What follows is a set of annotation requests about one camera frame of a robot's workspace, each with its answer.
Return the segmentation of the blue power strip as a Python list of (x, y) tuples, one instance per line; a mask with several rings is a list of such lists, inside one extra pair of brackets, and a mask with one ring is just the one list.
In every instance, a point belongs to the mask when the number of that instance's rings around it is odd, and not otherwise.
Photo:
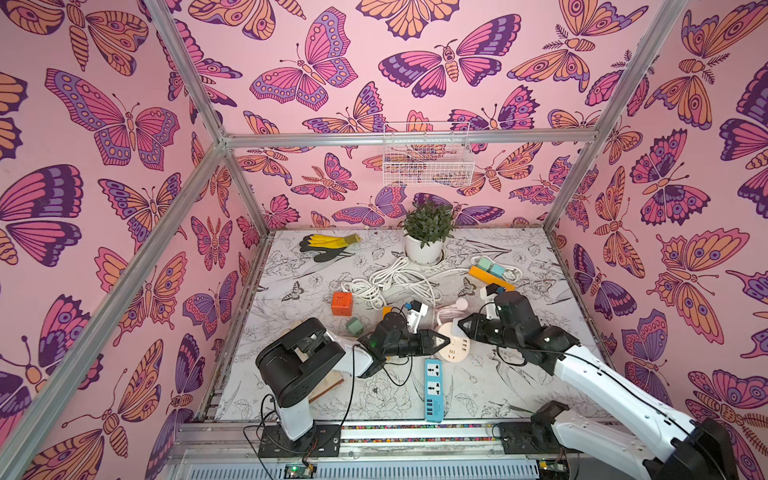
[(430, 423), (442, 423), (445, 414), (442, 391), (442, 362), (436, 359), (425, 361), (424, 403), (425, 420)]

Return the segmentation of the orange cube socket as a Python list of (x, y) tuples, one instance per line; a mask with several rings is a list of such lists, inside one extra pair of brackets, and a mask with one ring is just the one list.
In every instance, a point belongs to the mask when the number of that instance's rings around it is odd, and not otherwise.
[(331, 313), (338, 317), (351, 317), (353, 314), (354, 297), (350, 292), (334, 292), (331, 299)]

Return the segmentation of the pink round socket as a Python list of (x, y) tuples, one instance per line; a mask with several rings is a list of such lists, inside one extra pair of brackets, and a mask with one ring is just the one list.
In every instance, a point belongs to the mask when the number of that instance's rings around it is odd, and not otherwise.
[(459, 363), (466, 360), (470, 353), (470, 340), (464, 336), (456, 336), (453, 333), (453, 323), (445, 323), (436, 328), (436, 332), (447, 337), (450, 342), (441, 348), (437, 355), (441, 360), (450, 363)]

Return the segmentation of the green USB charger plug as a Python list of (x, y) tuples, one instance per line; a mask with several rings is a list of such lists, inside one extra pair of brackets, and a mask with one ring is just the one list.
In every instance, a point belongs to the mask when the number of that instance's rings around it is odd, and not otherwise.
[(353, 337), (360, 337), (365, 331), (365, 325), (359, 318), (351, 317), (346, 323), (346, 329)]

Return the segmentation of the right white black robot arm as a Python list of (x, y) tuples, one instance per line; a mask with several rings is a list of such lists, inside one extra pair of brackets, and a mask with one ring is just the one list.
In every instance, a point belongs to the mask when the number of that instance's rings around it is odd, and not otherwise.
[(530, 442), (556, 443), (591, 456), (634, 479), (735, 479), (737, 462), (724, 426), (695, 420), (606, 366), (572, 334), (543, 325), (529, 300), (507, 291), (493, 300), (492, 318), (458, 322), (471, 340), (521, 353), (530, 365), (576, 388), (620, 423), (595, 423), (551, 401), (530, 418)]

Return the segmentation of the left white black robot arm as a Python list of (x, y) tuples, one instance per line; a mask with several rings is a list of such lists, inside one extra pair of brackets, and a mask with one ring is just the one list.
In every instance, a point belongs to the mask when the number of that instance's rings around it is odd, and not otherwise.
[(369, 378), (391, 357), (428, 357), (450, 343), (448, 336), (431, 329), (410, 331), (406, 318), (396, 311), (358, 340), (335, 336), (311, 317), (262, 349), (255, 365), (275, 399), (284, 435), (297, 441), (314, 427), (309, 396), (330, 372)]

